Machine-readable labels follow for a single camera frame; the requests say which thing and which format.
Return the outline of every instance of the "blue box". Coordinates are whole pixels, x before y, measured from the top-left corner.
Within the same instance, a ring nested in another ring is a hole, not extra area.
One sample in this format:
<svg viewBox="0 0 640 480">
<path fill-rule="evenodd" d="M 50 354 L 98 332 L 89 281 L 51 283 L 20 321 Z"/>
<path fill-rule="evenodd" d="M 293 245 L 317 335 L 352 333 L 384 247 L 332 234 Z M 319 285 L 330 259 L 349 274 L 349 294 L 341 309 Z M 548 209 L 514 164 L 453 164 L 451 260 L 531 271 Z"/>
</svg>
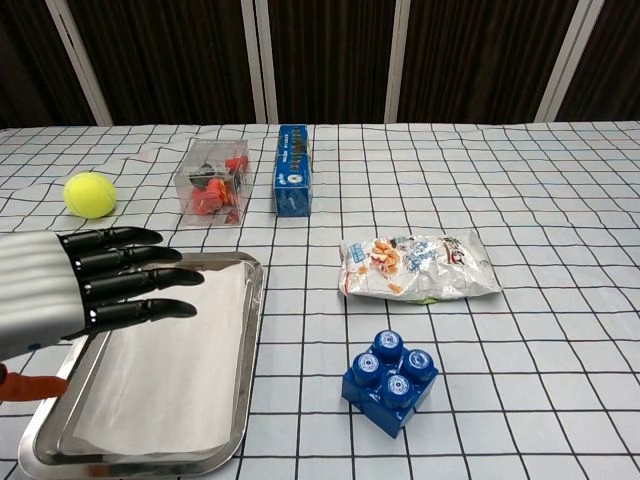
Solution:
<svg viewBox="0 0 640 480">
<path fill-rule="evenodd" d="M 311 154 L 306 125 L 282 125 L 273 173 L 276 215 L 311 215 Z"/>
<path fill-rule="evenodd" d="M 396 438 L 429 395 L 437 375 L 431 355 L 407 350 L 400 335 L 383 330 L 342 376 L 342 396 Z"/>
</svg>

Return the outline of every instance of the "clear plastic box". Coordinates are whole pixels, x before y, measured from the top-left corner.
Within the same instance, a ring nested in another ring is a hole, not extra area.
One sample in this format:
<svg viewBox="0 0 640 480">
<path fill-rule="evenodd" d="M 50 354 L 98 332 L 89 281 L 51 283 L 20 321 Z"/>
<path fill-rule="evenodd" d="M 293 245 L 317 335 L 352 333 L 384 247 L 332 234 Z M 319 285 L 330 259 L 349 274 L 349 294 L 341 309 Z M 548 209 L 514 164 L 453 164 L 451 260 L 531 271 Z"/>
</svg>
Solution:
<svg viewBox="0 0 640 480">
<path fill-rule="evenodd" d="M 196 140 L 173 177 L 184 223 L 242 223 L 252 180 L 246 140 Z"/>
</svg>

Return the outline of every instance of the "white paper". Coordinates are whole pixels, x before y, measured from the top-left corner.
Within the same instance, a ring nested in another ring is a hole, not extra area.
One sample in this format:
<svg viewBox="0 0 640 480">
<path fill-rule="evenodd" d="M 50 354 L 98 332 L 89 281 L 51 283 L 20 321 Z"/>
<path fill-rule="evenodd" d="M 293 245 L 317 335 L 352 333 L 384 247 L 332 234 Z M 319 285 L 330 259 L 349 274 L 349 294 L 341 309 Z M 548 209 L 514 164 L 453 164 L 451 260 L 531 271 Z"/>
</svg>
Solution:
<svg viewBox="0 0 640 480">
<path fill-rule="evenodd" d="M 242 335 L 244 265 L 202 272 L 174 298 L 198 315 L 119 330 L 105 352 L 73 437 L 122 455 L 207 450 L 230 437 Z"/>
</svg>

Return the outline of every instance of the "tray rim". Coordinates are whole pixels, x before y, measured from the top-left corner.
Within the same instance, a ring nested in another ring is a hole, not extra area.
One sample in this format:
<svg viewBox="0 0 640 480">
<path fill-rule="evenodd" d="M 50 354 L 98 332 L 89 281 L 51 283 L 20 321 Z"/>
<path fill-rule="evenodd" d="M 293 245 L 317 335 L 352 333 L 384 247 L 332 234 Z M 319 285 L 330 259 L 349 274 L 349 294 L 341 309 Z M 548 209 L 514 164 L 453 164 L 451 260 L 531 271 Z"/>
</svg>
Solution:
<svg viewBox="0 0 640 480">
<path fill-rule="evenodd" d="M 236 390 L 238 392 L 237 404 L 233 414 L 232 431 L 229 442 L 211 449 L 212 454 L 200 460 L 175 461 L 161 458 L 171 457 L 166 454 L 158 457 L 157 461 L 131 462 L 122 461 L 113 463 L 45 463 L 36 453 L 36 444 L 40 430 L 50 413 L 57 404 L 58 399 L 44 400 L 37 408 L 29 422 L 20 441 L 18 460 L 27 475 L 37 479 L 65 479 L 82 480 L 91 478 L 153 478 L 153 477 L 177 477 L 180 475 L 200 475 L 211 472 L 225 464 L 242 444 L 249 417 L 251 387 L 256 364 L 258 333 L 262 318 L 262 304 L 264 298 L 263 283 L 264 270 L 262 265 L 250 255 L 243 252 L 220 253 L 186 253 L 180 262 L 175 265 L 185 267 L 197 266 L 209 263 L 246 263 L 253 268 L 253 275 L 248 276 L 252 282 L 251 290 L 247 292 L 245 302 L 248 300 L 249 308 L 246 313 L 245 331 L 242 337 L 241 358 L 236 375 Z M 109 335 L 103 337 L 102 344 L 108 343 Z M 71 346 L 57 375 L 61 378 L 69 378 L 74 367 L 89 346 L 89 337 L 77 339 Z"/>
</svg>

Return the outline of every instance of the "robot finger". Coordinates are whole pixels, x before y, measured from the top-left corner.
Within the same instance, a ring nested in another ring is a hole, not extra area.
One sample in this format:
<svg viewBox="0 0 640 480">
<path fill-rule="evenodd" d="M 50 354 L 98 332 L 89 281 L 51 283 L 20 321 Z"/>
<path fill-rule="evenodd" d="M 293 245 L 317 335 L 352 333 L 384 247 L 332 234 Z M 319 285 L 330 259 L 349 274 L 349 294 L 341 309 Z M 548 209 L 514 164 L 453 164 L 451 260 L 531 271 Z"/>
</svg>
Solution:
<svg viewBox="0 0 640 480">
<path fill-rule="evenodd" d="M 85 328 L 63 339 L 72 340 L 82 335 L 117 330 L 168 317 L 189 318 L 197 313 L 196 307 L 189 303 L 164 298 L 102 305 L 88 308 L 85 312 Z"/>
<path fill-rule="evenodd" d="M 140 227 L 115 227 L 104 230 L 88 230 L 60 236 L 60 243 L 67 253 L 98 252 L 103 249 L 127 245 L 154 245 L 162 242 L 162 235 Z"/>
<path fill-rule="evenodd" d="M 182 260 L 182 254 L 168 247 L 145 246 L 123 249 L 103 250 L 69 255 L 71 266 L 80 279 L 93 279 L 112 276 L 134 267 L 149 263 L 176 263 Z"/>
<path fill-rule="evenodd" d="M 126 298 L 137 297 L 153 290 L 180 285 L 193 286 L 204 282 L 204 277 L 184 268 L 157 268 L 142 272 L 80 282 L 80 292 L 85 306 L 103 305 Z"/>
</svg>

